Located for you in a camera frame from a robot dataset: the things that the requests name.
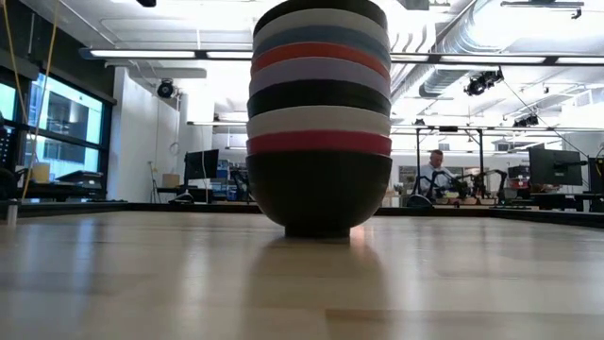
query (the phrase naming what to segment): ceiling light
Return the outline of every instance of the ceiling light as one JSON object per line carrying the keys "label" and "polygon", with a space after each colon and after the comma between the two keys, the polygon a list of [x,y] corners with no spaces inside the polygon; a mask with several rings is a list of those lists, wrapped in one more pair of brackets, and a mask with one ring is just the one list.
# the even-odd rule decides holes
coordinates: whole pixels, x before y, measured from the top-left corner
{"label": "ceiling light", "polygon": [[560,57],[556,63],[604,64],[603,57]]}
{"label": "ceiling light", "polygon": [[203,127],[245,127],[245,122],[187,122],[187,124]]}
{"label": "ceiling light", "polygon": [[441,62],[451,63],[476,63],[486,62],[492,64],[538,64],[545,61],[545,57],[526,57],[526,56],[515,56],[515,55],[479,55],[479,56],[442,56]]}
{"label": "ceiling light", "polygon": [[96,58],[126,58],[126,59],[195,59],[193,51],[170,50],[90,50]]}
{"label": "ceiling light", "polygon": [[390,56],[392,61],[405,61],[405,62],[426,62],[428,61],[428,56],[425,55],[406,55],[406,54],[392,54]]}
{"label": "ceiling light", "polygon": [[208,52],[210,60],[251,60],[252,52]]}

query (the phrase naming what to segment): man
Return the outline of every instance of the man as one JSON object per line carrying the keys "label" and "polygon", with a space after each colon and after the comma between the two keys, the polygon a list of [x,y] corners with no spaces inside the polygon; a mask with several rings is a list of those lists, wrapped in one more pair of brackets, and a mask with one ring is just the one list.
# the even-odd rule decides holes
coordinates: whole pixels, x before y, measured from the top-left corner
{"label": "man", "polygon": [[[434,180],[434,185],[435,185],[435,188],[440,187],[440,188],[447,189],[450,186],[450,184],[449,184],[450,177],[454,178],[455,176],[453,174],[451,174],[451,172],[448,171],[445,167],[443,167],[443,158],[444,158],[444,155],[443,155],[443,151],[441,151],[441,150],[434,150],[434,151],[430,152],[430,161],[428,164],[422,165],[419,168],[419,176],[426,177],[426,178],[429,178],[430,180],[432,180],[432,174],[435,171],[443,171],[443,172],[445,172],[445,174],[438,175],[436,177],[436,179]],[[428,180],[426,180],[425,178],[421,178],[420,182],[419,182],[419,187],[420,187],[420,193],[422,195],[426,195],[428,193],[428,189],[430,187],[430,182]]]}

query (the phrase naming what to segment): wooden surface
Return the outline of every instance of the wooden surface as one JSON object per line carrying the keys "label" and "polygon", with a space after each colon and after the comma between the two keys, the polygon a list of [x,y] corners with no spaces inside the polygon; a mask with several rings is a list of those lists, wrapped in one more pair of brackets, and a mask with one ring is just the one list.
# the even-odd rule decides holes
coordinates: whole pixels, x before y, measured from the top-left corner
{"label": "wooden surface", "polygon": [[604,339],[604,234],[372,218],[348,244],[262,215],[117,212],[0,231],[0,338]]}

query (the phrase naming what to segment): window frame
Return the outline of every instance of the window frame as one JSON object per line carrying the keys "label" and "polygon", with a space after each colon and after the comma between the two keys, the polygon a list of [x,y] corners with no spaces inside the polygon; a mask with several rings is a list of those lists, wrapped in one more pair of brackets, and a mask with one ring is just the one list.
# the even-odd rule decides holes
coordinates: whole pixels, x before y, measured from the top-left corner
{"label": "window frame", "polygon": [[[14,75],[13,76],[9,76],[9,74],[6,72],[7,70],[4,69],[2,72],[0,72],[0,83],[3,83],[7,86],[10,86],[14,89],[17,88],[16,86],[16,81],[14,79]],[[40,70],[40,74],[45,74],[44,70]],[[60,76],[56,76],[54,74],[50,74],[49,75],[51,78],[53,78],[56,81],[59,81],[61,83],[63,83],[66,86],[71,87],[72,89],[79,91],[87,96],[92,97],[95,100],[100,101],[103,104],[103,109],[101,112],[101,125],[100,125],[100,140],[99,143],[92,143],[92,142],[88,142],[86,140],[82,140],[76,137],[72,137],[69,135],[65,135],[65,134],[61,134],[61,133],[57,133],[57,132],[53,132],[47,129],[43,129],[40,128],[38,131],[38,134],[42,137],[46,137],[46,138],[50,138],[59,142],[63,142],[66,144],[70,144],[70,145],[79,145],[79,146],[83,146],[83,147],[87,147],[87,148],[91,148],[91,149],[96,149],[98,150],[98,172],[103,173],[103,177],[102,177],[102,187],[103,190],[106,192],[107,191],[107,177],[108,177],[108,171],[109,171],[109,139],[110,139],[110,131],[111,131],[111,115],[112,115],[112,109],[113,109],[113,103],[109,102],[106,99],[103,99],[101,97],[99,97],[98,95],[95,95],[94,93],[91,93],[90,91],[87,91],[85,89],[82,89],[79,86],[76,86],[75,84],[61,78]],[[32,83],[35,80],[29,79],[29,78],[25,78],[24,76],[20,76],[20,83],[21,83],[21,90],[23,92],[24,95],[24,101],[25,103],[29,103],[29,97],[31,94],[31,87],[32,87]],[[19,96],[17,93],[15,93],[15,106],[14,106],[14,120],[5,120],[5,126],[9,127],[9,128],[13,128],[16,133],[18,134],[17,137],[17,144],[16,147],[14,149],[13,152],[15,152],[15,160],[17,164],[23,164],[24,163],[24,158],[25,158],[25,145],[26,145],[26,136],[28,133],[34,134],[36,132],[36,127],[32,127],[28,124],[28,122],[24,122],[23,121],[23,115],[22,115],[22,108],[21,108],[21,103],[19,102]]]}

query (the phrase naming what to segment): window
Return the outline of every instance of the window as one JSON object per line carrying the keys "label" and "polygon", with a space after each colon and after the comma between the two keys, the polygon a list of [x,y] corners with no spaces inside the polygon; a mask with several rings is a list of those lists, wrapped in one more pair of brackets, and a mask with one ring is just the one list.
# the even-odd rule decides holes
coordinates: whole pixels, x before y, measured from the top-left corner
{"label": "window", "polygon": [[[31,162],[33,134],[27,134],[25,143],[25,164]],[[38,136],[36,146],[38,162],[50,164],[50,180],[77,170],[98,171],[99,151],[93,148],[57,141]]]}
{"label": "window", "polygon": [[[103,103],[52,77],[44,93],[44,80],[40,74],[31,83],[29,97],[28,124],[35,127],[40,119],[36,162],[50,164],[50,180],[78,170],[98,172]],[[25,141],[25,166],[34,154],[33,138],[31,129]]]}
{"label": "window", "polygon": [[82,141],[99,144],[103,104],[80,91],[48,78],[42,98],[44,75],[31,84],[29,124]]}
{"label": "window", "polygon": [[17,91],[10,86],[0,84],[0,112],[4,119],[14,120],[15,95]]}

